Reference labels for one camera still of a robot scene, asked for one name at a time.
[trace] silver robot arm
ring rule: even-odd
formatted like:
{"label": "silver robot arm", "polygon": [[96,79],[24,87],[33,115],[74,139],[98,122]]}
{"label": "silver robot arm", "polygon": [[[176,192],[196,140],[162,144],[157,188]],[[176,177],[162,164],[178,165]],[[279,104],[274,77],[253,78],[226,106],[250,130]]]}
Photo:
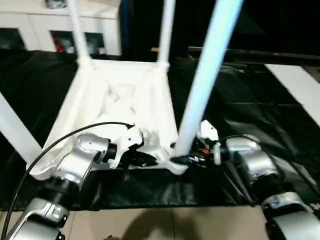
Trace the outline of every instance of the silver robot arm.
{"label": "silver robot arm", "polygon": [[117,145],[106,138],[82,134],[61,160],[49,183],[34,198],[6,236],[6,240],[64,240],[59,231],[68,217],[94,163],[115,159]]}
{"label": "silver robot arm", "polygon": [[319,219],[292,184],[281,178],[271,156],[246,138],[230,138],[225,146],[261,206],[271,240],[320,240]]}

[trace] black plastic sheet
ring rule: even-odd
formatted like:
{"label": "black plastic sheet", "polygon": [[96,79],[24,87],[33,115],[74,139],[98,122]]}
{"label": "black plastic sheet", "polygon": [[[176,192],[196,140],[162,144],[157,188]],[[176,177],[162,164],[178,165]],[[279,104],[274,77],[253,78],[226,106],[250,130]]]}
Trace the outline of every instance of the black plastic sheet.
{"label": "black plastic sheet", "polygon": [[[75,58],[12,51],[1,51],[0,56],[0,92],[43,145],[77,70]],[[196,61],[181,59],[171,63],[168,77],[177,126],[196,65]],[[220,137],[258,137],[279,158],[302,198],[308,203],[318,201],[286,161],[297,161],[320,183],[320,128],[264,65],[225,63],[204,119],[217,128]],[[25,162],[4,137],[0,141],[0,208],[5,210]],[[120,169],[92,172],[73,209],[248,205],[250,199],[239,188],[232,170],[232,164],[225,163],[214,169],[189,169],[182,176],[165,169],[130,170],[126,177]],[[24,209],[43,184],[28,177],[15,210]]]}

